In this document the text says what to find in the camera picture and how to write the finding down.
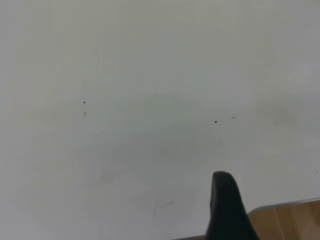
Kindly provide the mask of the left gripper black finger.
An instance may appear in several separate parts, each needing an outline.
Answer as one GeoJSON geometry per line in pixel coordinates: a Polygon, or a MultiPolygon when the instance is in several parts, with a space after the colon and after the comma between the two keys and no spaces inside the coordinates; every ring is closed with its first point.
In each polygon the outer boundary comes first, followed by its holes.
{"type": "Polygon", "coordinates": [[[234,177],[225,171],[212,175],[210,220],[205,240],[258,240],[234,177]]]}

